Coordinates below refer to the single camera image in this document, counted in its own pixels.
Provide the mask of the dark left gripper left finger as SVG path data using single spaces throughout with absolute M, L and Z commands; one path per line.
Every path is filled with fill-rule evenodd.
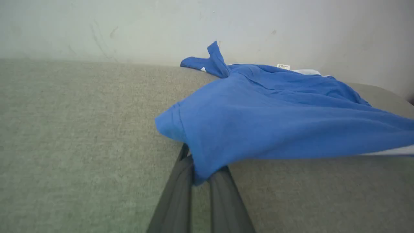
M 183 144 L 147 228 L 148 233 L 191 233 L 193 160 Z

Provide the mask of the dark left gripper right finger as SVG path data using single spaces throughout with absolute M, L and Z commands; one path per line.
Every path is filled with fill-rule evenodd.
M 227 166 L 210 178 L 210 208 L 212 233 L 255 233 L 236 183 Z

